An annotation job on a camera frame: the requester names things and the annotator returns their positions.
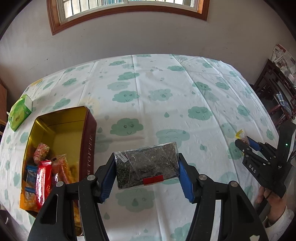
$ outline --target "white sleeve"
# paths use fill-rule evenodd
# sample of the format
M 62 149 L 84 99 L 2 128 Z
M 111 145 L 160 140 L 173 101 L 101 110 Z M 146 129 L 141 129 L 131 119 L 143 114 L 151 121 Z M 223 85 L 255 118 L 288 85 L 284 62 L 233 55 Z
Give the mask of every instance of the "white sleeve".
M 267 237 L 269 241 L 277 241 L 285 232 L 294 217 L 294 213 L 290 209 L 285 209 L 283 215 L 275 224 L 270 225 L 268 218 L 263 221 Z

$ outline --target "tablecloth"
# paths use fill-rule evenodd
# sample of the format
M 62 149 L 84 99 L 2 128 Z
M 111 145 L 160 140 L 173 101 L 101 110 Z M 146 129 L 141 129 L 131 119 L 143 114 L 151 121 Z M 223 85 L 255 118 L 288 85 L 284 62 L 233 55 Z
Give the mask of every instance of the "tablecloth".
M 188 163 L 214 181 L 236 180 L 253 203 L 259 184 L 242 165 L 235 133 L 277 146 L 277 131 L 262 103 L 232 66 L 213 59 L 143 54 L 74 66 L 30 85 L 31 115 L 0 144 L 0 202 L 27 231 L 34 218 L 19 208 L 22 162 L 39 115 L 87 106 L 97 121 L 94 170 L 114 151 L 176 141 Z M 178 179 L 126 190 L 116 182 L 100 204 L 110 240 L 185 240 L 195 205 Z M 216 202 L 212 240 L 217 239 Z

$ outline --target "silver bolt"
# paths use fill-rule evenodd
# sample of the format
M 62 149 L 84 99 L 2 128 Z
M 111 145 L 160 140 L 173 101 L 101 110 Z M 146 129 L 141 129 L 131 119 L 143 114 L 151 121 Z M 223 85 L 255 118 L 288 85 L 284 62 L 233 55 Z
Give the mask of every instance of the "silver bolt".
M 199 178 L 200 180 L 202 180 L 202 181 L 205 181 L 205 180 L 207 179 L 207 176 L 201 174 L 198 178 Z
M 232 187 L 236 188 L 236 187 L 238 186 L 238 183 L 235 182 L 235 181 L 232 181 L 232 182 L 230 183 L 230 185 L 231 185 Z
M 87 177 L 87 179 L 88 179 L 89 181 L 92 181 L 92 180 L 94 180 L 95 178 L 96 178 L 95 175 L 89 175 L 89 176 Z
M 64 182 L 62 182 L 62 181 L 58 181 L 57 183 L 56 183 L 56 186 L 59 188 L 59 187 L 61 187 L 61 186 L 63 186 L 64 185 Z

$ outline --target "wall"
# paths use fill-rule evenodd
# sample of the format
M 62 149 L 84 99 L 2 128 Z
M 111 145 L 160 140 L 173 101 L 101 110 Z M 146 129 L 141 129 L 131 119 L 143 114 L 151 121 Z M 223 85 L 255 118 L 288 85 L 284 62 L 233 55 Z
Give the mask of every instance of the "wall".
M 10 107 L 32 82 L 86 61 L 139 53 L 222 60 L 254 83 L 275 44 L 296 42 L 263 0 L 211 0 L 208 20 L 133 12 L 83 22 L 52 36 L 46 0 L 33 0 L 0 40 L 0 79 Z

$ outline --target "hand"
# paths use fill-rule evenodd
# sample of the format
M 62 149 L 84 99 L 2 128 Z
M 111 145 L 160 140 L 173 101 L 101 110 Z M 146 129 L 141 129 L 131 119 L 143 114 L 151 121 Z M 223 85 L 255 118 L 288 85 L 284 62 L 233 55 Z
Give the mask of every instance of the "hand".
M 270 194 L 269 189 L 265 189 L 264 187 L 259 188 L 259 193 L 257 196 L 257 203 L 261 203 L 263 201 L 263 197 L 267 198 Z M 285 194 L 283 198 L 280 198 L 278 195 L 276 195 L 274 192 L 270 194 L 267 201 L 269 202 L 271 208 L 270 212 L 267 215 L 269 222 L 271 224 L 274 224 L 284 213 L 286 208 L 286 202 L 287 202 L 287 195 Z

